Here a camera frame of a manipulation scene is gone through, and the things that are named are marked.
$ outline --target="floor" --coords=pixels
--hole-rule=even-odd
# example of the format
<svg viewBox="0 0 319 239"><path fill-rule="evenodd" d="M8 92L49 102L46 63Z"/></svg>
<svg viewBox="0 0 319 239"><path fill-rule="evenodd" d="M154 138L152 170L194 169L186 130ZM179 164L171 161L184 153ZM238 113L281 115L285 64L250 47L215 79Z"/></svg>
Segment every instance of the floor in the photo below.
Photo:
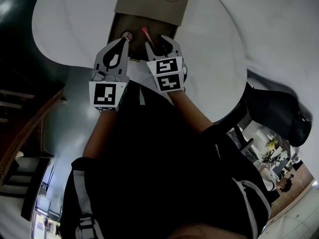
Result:
<svg viewBox="0 0 319 239"><path fill-rule="evenodd" d="M314 177L306 168L305 164L302 164L297 171L292 169L291 172L287 173L286 177L289 178L291 174L294 175L294 178L291 179L291 189L288 192L281 192L278 190L280 197L271 204L270 219L292 203L314 180Z"/></svg>
<svg viewBox="0 0 319 239"><path fill-rule="evenodd" d="M45 150L56 157L48 197L51 210L59 213L71 162L82 156L99 113L88 102L91 69L57 64L37 49L31 31L35 3L0 0L0 59L39 89L48 81L65 85L68 102L58 104L47 116L44 137Z"/></svg>

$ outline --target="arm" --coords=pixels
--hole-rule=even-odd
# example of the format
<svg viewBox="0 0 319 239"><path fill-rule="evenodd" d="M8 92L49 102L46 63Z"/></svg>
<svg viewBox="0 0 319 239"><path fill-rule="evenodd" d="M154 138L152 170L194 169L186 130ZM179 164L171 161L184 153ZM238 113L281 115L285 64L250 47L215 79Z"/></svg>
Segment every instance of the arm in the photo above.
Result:
<svg viewBox="0 0 319 239"><path fill-rule="evenodd" d="M112 132L118 112L102 112L84 148L83 157L98 159Z"/></svg>
<svg viewBox="0 0 319 239"><path fill-rule="evenodd" d="M259 173L261 174L262 173L262 171L264 171L264 169L266 169L266 165L265 164L263 164L260 168L259 168Z"/></svg>
<svg viewBox="0 0 319 239"><path fill-rule="evenodd" d="M201 133L213 125L213 123L193 104L183 91L173 91L167 93L174 106L181 113L184 120L194 129L196 133Z"/></svg>

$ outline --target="person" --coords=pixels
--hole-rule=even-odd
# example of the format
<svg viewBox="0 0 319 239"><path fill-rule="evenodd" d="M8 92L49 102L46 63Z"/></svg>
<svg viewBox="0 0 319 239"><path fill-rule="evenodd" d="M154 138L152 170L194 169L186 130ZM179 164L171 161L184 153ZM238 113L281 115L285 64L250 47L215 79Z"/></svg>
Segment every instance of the person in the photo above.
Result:
<svg viewBox="0 0 319 239"><path fill-rule="evenodd" d="M119 111L101 113L72 163L62 238L261 234L270 205L258 170L186 93L168 95L173 105L130 81Z"/></svg>
<svg viewBox="0 0 319 239"><path fill-rule="evenodd" d="M288 192L290 190L292 186L290 178L283 177L279 180L274 171L269 171L265 166L259 172L268 191L280 189L282 192Z"/></svg>

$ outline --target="round table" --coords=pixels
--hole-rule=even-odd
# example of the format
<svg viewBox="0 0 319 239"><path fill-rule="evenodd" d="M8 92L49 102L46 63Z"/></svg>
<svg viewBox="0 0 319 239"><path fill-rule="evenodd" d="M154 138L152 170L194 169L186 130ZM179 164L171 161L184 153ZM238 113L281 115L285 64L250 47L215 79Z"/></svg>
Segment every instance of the round table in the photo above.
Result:
<svg viewBox="0 0 319 239"><path fill-rule="evenodd" d="M37 0L32 33L47 58L92 68L107 44L117 0ZM186 93L211 120L226 116L246 86L243 47L219 0L189 0L175 40L188 67ZM145 62L128 62L128 76L156 91Z"/></svg>

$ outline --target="light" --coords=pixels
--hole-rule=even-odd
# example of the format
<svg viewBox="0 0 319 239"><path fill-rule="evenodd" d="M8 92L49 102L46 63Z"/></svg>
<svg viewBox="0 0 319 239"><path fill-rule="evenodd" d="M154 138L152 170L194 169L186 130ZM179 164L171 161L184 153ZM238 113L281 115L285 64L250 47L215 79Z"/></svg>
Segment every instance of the light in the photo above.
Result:
<svg viewBox="0 0 319 239"><path fill-rule="evenodd" d="M0 0L0 22L13 6L12 0Z"/></svg>
<svg viewBox="0 0 319 239"><path fill-rule="evenodd" d="M0 0L0 15L5 15L12 7L12 0Z"/></svg>
<svg viewBox="0 0 319 239"><path fill-rule="evenodd" d="M44 212L43 210L40 210L39 208L37 208L36 211L37 211L37 212L40 212L40 213L42 213L42 214L44 214L44 215L46 215L46 216L48 215L48 213Z"/></svg>

